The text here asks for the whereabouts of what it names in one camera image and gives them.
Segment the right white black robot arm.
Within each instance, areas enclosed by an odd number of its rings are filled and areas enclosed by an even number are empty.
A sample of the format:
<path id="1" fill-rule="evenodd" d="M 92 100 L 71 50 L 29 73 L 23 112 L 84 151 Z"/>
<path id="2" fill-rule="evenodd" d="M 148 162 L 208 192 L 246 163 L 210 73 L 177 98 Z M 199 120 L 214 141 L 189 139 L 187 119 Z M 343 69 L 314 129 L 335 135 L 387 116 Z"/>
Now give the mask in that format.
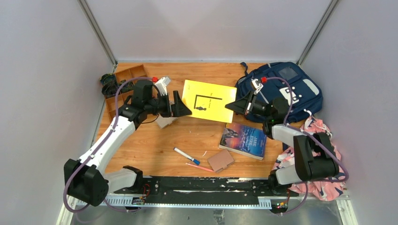
<path id="1" fill-rule="evenodd" d="M 252 113 L 265 117 L 263 133 L 293 148 L 294 164 L 274 169 L 268 176 L 267 186 L 271 194 L 281 195 L 293 183 L 338 175 L 337 157 L 326 133 L 305 134 L 296 127 L 283 124 L 285 116 L 290 112 L 287 99 L 277 97 L 266 104 L 250 91 L 245 97 L 228 103 L 225 107 L 237 114 Z"/>

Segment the navy blue backpack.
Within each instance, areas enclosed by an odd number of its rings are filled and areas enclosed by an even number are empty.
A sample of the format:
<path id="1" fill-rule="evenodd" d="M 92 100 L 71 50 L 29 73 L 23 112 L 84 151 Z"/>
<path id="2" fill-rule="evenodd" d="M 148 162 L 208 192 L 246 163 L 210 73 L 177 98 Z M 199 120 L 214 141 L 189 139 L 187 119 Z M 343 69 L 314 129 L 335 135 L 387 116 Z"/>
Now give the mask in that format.
<path id="1" fill-rule="evenodd" d="M 247 72 L 248 66 L 241 62 L 245 68 L 245 75 L 235 84 L 237 89 L 236 100 L 243 98 L 253 90 L 252 79 L 275 77 L 263 84 L 257 99 L 269 104 L 273 99 L 284 97 L 288 102 L 293 101 L 288 123 L 299 122 L 310 117 L 322 109 L 323 95 L 321 88 L 295 63 L 274 62 L 260 66 Z"/>

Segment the Jane Eyre paperback book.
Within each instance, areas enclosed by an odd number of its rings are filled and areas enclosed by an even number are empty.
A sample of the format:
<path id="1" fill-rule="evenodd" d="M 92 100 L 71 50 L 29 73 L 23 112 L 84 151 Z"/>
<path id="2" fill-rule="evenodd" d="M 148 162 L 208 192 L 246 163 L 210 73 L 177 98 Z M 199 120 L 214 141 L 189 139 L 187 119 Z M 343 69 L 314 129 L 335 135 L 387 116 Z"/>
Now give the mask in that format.
<path id="1" fill-rule="evenodd" d="M 225 125 L 219 148 L 262 160 L 266 141 L 267 136 L 262 130 L 233 122 Z"/>

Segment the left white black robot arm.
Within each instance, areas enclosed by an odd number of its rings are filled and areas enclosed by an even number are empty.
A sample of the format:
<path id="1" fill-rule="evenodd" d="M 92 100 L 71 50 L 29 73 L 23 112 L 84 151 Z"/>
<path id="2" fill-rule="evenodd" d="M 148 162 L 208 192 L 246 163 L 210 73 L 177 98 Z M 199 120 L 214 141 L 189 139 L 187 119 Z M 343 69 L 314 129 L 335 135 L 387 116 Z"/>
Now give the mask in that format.
<path id="1" fill-rule="evenodd" d="M 119 171 L 105 173 L 109 161 L 149 114 L 163 118 L 192 114 L 182 102 L 178 91 L 173 92 L 174 100 L 169 100 L 167 86 L 171 79 L 168 76 L 160 79 L 136 77 L 131 81 L 136 81 L 132 94 L 121 105 L 118 104 L 118 95 L 126 83 L 117 89 L 116 113 L 105 133 L 79 159 L 69 159 L 64 165 L 63 203 L 71 212 L 75 212 L 75 209 L 68 205 L 69 196 L 85 202 L 87 206 L 98 206 L 109 193 L 123 188 L 133 194 L 140 193 L 144 187 L 142 171 L 124 166 Z"/>

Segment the yellow notebook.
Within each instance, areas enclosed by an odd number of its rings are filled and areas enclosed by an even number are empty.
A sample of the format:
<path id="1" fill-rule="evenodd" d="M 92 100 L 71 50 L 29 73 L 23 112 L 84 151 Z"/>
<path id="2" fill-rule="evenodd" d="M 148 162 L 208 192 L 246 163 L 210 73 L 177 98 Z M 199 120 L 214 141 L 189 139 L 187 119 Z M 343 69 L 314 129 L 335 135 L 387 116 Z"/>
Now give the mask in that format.
<path id="1" fill-rule="evenodd" d="M 225 106 L 236 100 L 236 93 L 235 87 L 185 80 L 182 101 L 190 117 L 231 123 L 234 112 Z"/>

